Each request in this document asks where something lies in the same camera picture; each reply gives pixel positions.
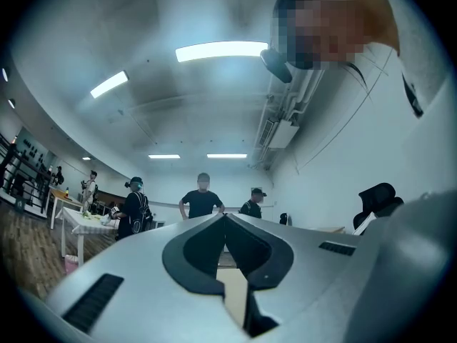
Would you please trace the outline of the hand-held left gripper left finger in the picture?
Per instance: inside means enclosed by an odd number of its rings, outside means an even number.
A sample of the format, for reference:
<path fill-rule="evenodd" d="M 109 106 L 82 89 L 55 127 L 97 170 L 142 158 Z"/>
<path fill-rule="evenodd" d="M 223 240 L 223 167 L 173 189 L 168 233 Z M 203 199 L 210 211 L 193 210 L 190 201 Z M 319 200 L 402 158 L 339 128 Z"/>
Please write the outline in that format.
<path fill-rule="evenodd" d="M 46 299 L 93 342 L 247 342 L 216 279 L 224 217 L 204 216 L 122 239 Z"/>

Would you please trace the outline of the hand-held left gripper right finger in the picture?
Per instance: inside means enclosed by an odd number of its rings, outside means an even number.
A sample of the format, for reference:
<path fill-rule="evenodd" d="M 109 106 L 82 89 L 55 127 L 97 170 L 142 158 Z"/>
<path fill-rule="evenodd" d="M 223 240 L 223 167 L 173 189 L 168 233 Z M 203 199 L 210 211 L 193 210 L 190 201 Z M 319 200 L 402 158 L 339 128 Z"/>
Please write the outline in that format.
<path fill-rule="evenodd" d="M 246 327 L 229 342 L 342 342 L 359 238 L 229 214 L 226 245 L 247 280 Z"/>

